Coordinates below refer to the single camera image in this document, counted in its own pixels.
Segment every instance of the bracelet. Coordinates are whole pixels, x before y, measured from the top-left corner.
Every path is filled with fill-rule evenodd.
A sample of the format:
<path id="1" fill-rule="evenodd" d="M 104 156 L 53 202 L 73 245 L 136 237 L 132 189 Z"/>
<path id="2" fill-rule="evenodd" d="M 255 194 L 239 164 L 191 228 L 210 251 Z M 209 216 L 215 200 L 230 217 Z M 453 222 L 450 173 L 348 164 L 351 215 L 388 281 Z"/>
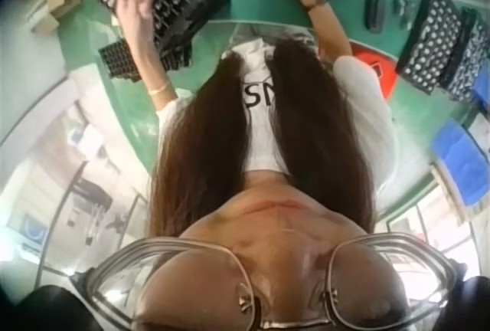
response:
<path id="1" fill-rule="evenodd" d="M 158 95 L 159 93 L 162 93 L 163 91 L 165 91 L 167 88 L 168 88 L 168 85 L 164 84 L 162 87 L 158 88 L 157 90 L 151 90 L 151 91 L 149 90 L 148 95 L 150 95 L 150 96 Z"/>
<path id="2" fill-rule="evenodd" d="M 315 0 L 315 2 L 313 4 L 305 5 L 305 10 L 309 13 L 313 9 L 315 9 L 317 7 L 321 7 L 325 4 L 327 4 L 328 2 L 329 2 L 329 0 Z"/>

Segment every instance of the wrist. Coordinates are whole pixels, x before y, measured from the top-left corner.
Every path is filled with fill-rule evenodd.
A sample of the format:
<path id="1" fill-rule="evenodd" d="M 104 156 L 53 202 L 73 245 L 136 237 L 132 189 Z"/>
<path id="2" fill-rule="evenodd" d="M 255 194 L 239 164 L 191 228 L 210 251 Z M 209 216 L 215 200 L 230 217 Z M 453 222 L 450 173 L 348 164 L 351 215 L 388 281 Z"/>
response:
<path id="1" fill-rule="evenodd" d="M 158 60 L 158 52 L 154 44 L 129 44 L 129 49 L 137 66 Z"/>

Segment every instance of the eyeglass frame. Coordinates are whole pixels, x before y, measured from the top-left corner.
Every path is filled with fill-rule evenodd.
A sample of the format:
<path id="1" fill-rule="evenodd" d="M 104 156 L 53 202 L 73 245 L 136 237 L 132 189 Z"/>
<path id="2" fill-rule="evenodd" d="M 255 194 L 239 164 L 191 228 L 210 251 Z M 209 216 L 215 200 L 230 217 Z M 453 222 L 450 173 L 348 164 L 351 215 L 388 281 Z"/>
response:
<path id="1" fill-rule="evenodd" d="M 335 296 L 336 296 L 336 289 L 332 286 L 332 271 L 333 271 L 333 259 L 335 258 L 335 255 L 346 245 L 349 244 L 366 244 L 368 243 L 369 245 L 375 245 L 376 243 L 390 243 L 394 242 L 397 243 L 399 241 L 399 244 L 405 244 L 405 245 L 412 245 L 415 247 L 417 250 L 419 250 L 421 253 L 424 253 L 426 257 L 424 258 L 424 263 L 429 264 L 431 262 L 435 262 L 435 264 L 438 264 L 442 268 L 445 269 L 446 275 L 442 275 L 441 271 L 436 269 L 436 265 L 430 266 L 431 270 L 437 275 L 437 277 L 442 280 L 446 280 L 446 284 L 443 288 L 447 289 L 447 294 L 445 294 L 444 297 L 441 297 L 441 299 L 437 302 L 434 302 L 434 306 L 431 307 L 430 309 L 422 312 L 420 315 L 410 319 L 410 320 L 405 320 L 405 321 L 400 321 L 398 323 L 395 323 L 394 325 L 389 325 L 389 326 L 384 326 L 384 327 L 378 327 L 378 328 L 362 328 L 356 325 L 352 325 L 351 323 L 345 321 L 340 314 L 338 314 L 338 311 L 336 310 L 334 303 L 335 303 Z M 403 329 L 407 326 L 410 326 L 416 322 L 419 322 L 423 318 L 427 317 L 431 313 L 435 312 L 437 309 L 442 308 L 442 305 L 446 302 L 449 294 L 451 291 L 457 286 L 458 283 L 461 283 L 464 277 L 464 273 L 462 273 L 458 269 L 458 264 L 455 261 L 451 261 L 448 258 L 446 258 L 441 252 L 436 250 L 435 248 L 431 247 L 427 243 L 421 241 L 419 238 L 414 237 L 413 235 L 409 234 L 404 234 L 404 233 L 381 233 L 381 234 L 368 234 L 362 237 L 358 237 L 355 239 L 351 239 L 350 241 L 345 241 L 340 244 L 338 244 L 332 251 L 332 255 L 330 257 L 329 263 L 325 271 L 326 277 L 325 277 L 325 296 L 324 296 L 324 311 L 326 317 L 318 318 L 316 320 L 303 320 L 303 321 L 298 321 L 298 322 L 289 322 L 289 323 L 278 323 L 278 322 L 273 322 L 273 321 L 264 321 L 262 320 L 261 316 L 261 309 L 260 309 L 260 301 L 258 298 L 256 298 L 253 294 L 253 286 L 250 281 L 250 275 L 247 273 L 245 270 L 243 264 L 241 261 L 238 259 L 235 253 L 230 251 L 229 249 L 222 247 L 217 244 L 211 244 L 211 243 L 204 243 L 200 241 L 193 241 L 193 240 L 188 240 L 188 239 L 183 239 L 183 238 L 167 238 L 167 237 L 160 237 L 160 238 L 151 238 L 151 239 L 139 239 L 137 241 L 132 242 L 131 244 L 127 245 L 126 247 L 122 248 L 121 250 L 117 251 L 116 253 L 112 254 L 109 256 L 107 259 L 105 259 L 99 266 L 96 268 L 90 268 L 89 270 L 85 272 L 76 272 L 74 275 L 70 277 L 70 282 L 73 284 L 74 288 L 76 291 L 79 293 L 79 295 L 82 296 L 82 298 L 90 305 L 92 306 L 95 311 L 97 311 L 97 314 L 99 314 L 102 318 L 107 320 L 108 322 L 112 323 L 115 327 L 125 330 L 125 331 L 130 331 L 130 325 L 133 322 L 133 319 L 128 317 L 126 314 L 124 314 L 121 310 L 117 309 L 114 305 L 112 305 L 110 302 L 107 302 L 103 297 L 98 297 L 97 294 L 97 289 L 99 288 L 99 285 L 103 282 L 103 280 L 108 278 L 108 275 L 106 272 L 113 272 L 117 273 L 121 268 L 120 266 L 121 262 L 128 261 L 128 258 L 131 258 L 132 260 L 130 261 L 131 263 L 135 260 L 134 257 L 131 256 L 131 253 L 133 252 L 138 252 L 139 256 L 137 259 L 139 261 L 143 260 L 145 257 L 141 256 L 142 249 L 144 247 L 149 247 L 151 249 L 151 254 L 149 254 L 146 257 L 149 257 L 153 255 L 156 250 L 160 246 L 162 246 L 162 250 L 166 249 L 168 251 L 169 246 L 179 246 L 179 247 L 186 247 L 185 249 L 191 250 L 191 249 L 210 249 L 210 250 L 216 250 L 220 251 L 222 253 L 226 253 L 230 255 L 236 262 L 236 264 L 239 266 L 240 270 L 243 273 L 243 276 L 245 278 L 245 281 L 247 282 L 248 288 L 252 291 L 252 296 L 254 300 L 254 308 L 255 312 L 253 315 L 253 319 L 249 325 L 248 331 L 257 331 L 257 330 L 263 330 L 263 329 L 291 329 L 291 328 L 305 328 L 308 329 L 309 327 L 313 326 L 322 326 L 322 325 L 328 325 L 328 324 L 333 324 L 333 325 L 343 325 L 343 327 L 346 327 L 347 329 L 351 331 L 362 331 L 362 330 L 369 330 L 369 331 L 395 331 L 395 330 L 400 330 Z M 107 307 L 111 312 L 114 312 L 121 320 L 124 322 L 128 323 L 129 327 L 124 326 L 114 318 L 113 315 L 109 314 L 105 310 L 101 308 L 101 306 L 95 301 L 97 299 L 100 301 L 105 307 Z"/>

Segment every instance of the hand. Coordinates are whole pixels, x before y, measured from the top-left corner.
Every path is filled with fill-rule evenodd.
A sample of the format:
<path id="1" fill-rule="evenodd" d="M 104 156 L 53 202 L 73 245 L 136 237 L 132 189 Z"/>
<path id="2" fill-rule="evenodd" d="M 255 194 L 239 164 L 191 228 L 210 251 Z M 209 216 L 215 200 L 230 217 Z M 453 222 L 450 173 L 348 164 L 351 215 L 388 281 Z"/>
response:
<path id="1" fill-rule="evenodd" d="M 152 4 L 153 0 L 116 0 L 116 16 L 133 56 L 154 48 Z"/>

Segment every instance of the white t-shirt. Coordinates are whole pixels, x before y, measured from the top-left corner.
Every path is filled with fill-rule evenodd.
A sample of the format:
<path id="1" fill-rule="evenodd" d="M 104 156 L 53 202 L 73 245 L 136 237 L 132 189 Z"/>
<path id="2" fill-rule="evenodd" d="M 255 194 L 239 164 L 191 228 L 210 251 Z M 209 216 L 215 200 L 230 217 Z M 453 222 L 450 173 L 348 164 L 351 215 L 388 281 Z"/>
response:
<path id="1" fill-rule="evenodd" d="M 249 110 L 250 148 L 245 171 L 287 172 L 269 114 L 274 102 L 273 81 L 264 58 L 272 54 L 273 47 L 259 39 L 236 46 L 233 51 L 239 53 L 246 63 L 246 69 L 243 69 L 243 101 Z M 340 57 L 334 64 L 333 74 L 347 92 L 358 141 L 371 167 L 378 192 L 392 175 L 396 161 L 390 108 L 383 98 L 376 73 L 362 61 L 350 56 Z M 188 102 L 189 99 L 182 98 L 173 100 L 157 112 L 161 139 L 165 138 L 172 117 Z"/>

